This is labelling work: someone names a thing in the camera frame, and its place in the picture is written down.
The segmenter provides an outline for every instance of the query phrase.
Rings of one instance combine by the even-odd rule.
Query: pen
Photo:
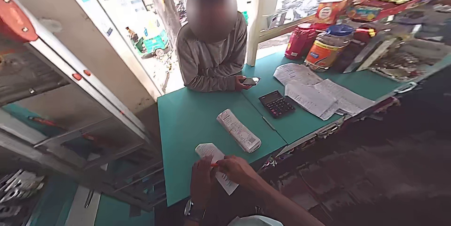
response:
[[[276,130],[274,127],[273,127],[273,125],[271,125],[271,123],[269,123],[269,121],[265,118],[265,117],[263,117],[262,116],[262,119],[266,122],[266,124],[268,124],[268,126],[272,129],[272,130]]]

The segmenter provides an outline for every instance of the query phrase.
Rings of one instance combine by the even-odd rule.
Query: stack of papers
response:
[[[213,156],[211,163],[216,163],[219,160],[224,159],[224,153],[221,152],[213,143],[201,143],[196,147],[196,153],[202,158],[206,156]],[[238,187],[238,184],[230,181],[227,175],[222,172],[216,173],[216,179],[222,185],[228,195],[231,195],[233,191]]]
[[[323,93],[314,85],[303,84],[293,80],[285,86],[285,96],[291,97],[310,113],[321,118],[329,119],[338,110],[338,100],[329,93]]]
[[[322,120],[329,119],[334,113],[355,116],[374,104],[374,101],[329,79],[315,85],[303,84],[299,80],[290,81],[285,86],[285,96]]]
[[[307,85],[314,85],[323,80],[310,68],[296,63],[288,63],[277,67],[273,76],[284,86],[293,80],[300,81],[302,84]]]
[[[262,141],[249,131],[249,129],[235,117],[230,109],[220,113],[216,119],[247,153],[254,152],[262,145]]]
[[[329,79],[315,84],[314,86],[317,90],[334,96],[338,100],[338,107],[340,110],[351,116],[356,116],[363,110],[374,105],[373,100],[360,96]]]
[[[355,116],[374,104],[329,79],[323,80],[305,65],[279,66],[274,77],[285,86],[285,96],[323,120],[334,113]]]

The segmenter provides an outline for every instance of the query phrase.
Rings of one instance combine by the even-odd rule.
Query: hand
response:
[[[194,163],[191,171],[191,201],[196,208],[206,208],[210,200],[211,184],[215,177],[215,171],[211,171],[213,156],[206,156]]]
[[[244,85],[244,84],[240,83],[240,79],[246,79],[246,77],[243,76],[243,75],[236,75],[235,76],[235,91],[240,91],[242,89],[247,90],[247,89],[250,89],[252,87],[250,85]]]
[[[225,156],[223,160],[217,161],[217,164],[219,171],[237,184],[250,187],[254,181],[261,179],[248,162],[240,157]]]

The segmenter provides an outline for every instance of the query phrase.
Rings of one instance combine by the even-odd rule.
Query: wall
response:
[[[54,19],[62,41],[132,112],[160,95],[134,57],[121,59],[75,0],[19,0],[37,18]]]

